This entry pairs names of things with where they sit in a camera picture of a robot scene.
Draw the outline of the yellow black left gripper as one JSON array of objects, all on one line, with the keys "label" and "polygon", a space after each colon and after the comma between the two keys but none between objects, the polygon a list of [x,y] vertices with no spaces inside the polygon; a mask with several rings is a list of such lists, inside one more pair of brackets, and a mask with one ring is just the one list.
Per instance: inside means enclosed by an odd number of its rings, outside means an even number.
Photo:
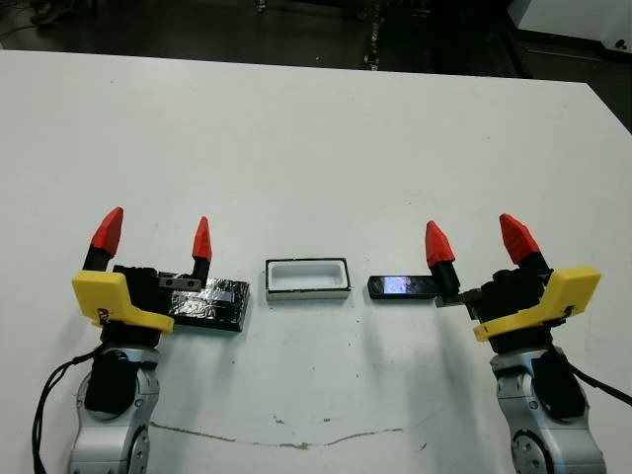
[{"label": "yellow black left gripper", "polygon": [[173,331],[172,297],[177,291],[200,292],[206,282],[212,249],[208,218],[200,218],[194,239],[192,276],[158,272],[152,268],[115,266],[123,208],[106,215],[95,234],[72,287],[82,314],[101,328],[101,340],[114,344],[155,347]]}]

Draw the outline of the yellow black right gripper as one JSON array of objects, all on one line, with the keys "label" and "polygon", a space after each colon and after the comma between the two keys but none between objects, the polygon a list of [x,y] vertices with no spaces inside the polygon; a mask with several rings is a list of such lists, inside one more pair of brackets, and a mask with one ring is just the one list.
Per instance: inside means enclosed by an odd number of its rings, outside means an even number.
[{"label": "yellow black right gripper", "polygon": [[504,354],[546,345],[552,327],[587,309],[601,273],[590,267],[552,271],[523,223],[508,213],[499,221],[505,248],[519,269],[498,271],[478,288],[458,293],[455,257],[433,220],[427,223],[425,249],[439,294],[435,305],[464,306],[478,323],[476,340]]}]

